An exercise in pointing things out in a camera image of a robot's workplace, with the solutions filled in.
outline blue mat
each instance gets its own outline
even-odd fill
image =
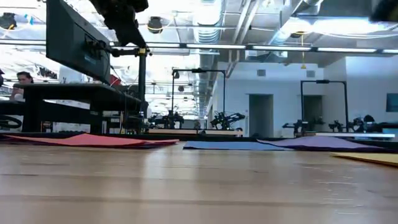
[[[211,150],[249,150],[249,151],[293,151],[270,144],[261,144],[258,142],[206,142],[206,141],[188,141],[184,149],[211,149]]]

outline wooden table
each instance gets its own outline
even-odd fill
[[[398,169],[325,152],[0,146],[0,223],[396,223]]]

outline red mat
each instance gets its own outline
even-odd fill
[[[5,136],[13,139],[41,142],[45,144],[55,144],[59,146],[86,146],[86,147],[134,147],[134,146],[157,147],[157,146],[166,146],[169,144],[175,144],[176,142],[178,142],[178,139],[146,141],[139,139],[96,136],[92,134],[79,134],[77,136],[65,139],[31,138],[31,137],[9,136],[9,135]]]

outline purple mat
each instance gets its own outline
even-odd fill
[[[274,146],[298,148],[298,147],[310,147],[310,148],[324,148],[324,149],[382,149],[376,146],[367,146],[364,144],[358,144],[350,142],[344,139],[326,136],[310,136],[301,137],[296,139],[285,139],[281,141],[263,141],[258,140],[263,144],[272,144]]]

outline yellow mat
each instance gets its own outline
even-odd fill
[[[378,154],[378,153],[332,153],[332,156],[347,159],[356,159],[366,162],[375,162],[389,166],[398,167],[398,154]]]

